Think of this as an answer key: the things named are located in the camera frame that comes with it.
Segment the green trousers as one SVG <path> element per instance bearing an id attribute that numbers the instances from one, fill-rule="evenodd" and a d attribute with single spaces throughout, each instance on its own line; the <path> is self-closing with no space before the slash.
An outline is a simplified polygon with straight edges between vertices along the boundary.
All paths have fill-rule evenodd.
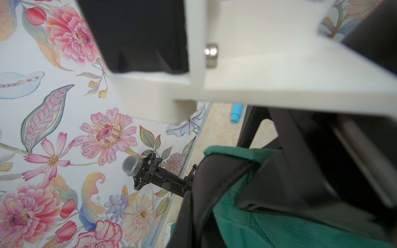
<path id="1" fill-rule="evenodd" d="M 386 248 L 388 243 L 296 217 L 249 213 L 236 201 L 274 149 L 211 146 L 185 194 L 170 248 Z"/>

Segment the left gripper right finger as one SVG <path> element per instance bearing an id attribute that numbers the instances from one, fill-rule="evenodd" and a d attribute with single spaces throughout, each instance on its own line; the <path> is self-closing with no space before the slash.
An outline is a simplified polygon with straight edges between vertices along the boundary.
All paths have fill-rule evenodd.
<path id="1" fill-rule="evenodd" d="M 397 2 L 384 1 L 342 43 L 393 74 L 397 73 Z"/>

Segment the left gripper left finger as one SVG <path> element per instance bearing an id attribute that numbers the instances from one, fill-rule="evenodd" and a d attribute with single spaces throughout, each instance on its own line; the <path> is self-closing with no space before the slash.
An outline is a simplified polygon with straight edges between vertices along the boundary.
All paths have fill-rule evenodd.
<path id="1" fill-rule="evenodd" d="M 79 1 L 113 73 L 189 71 L 183 1 Z"/>

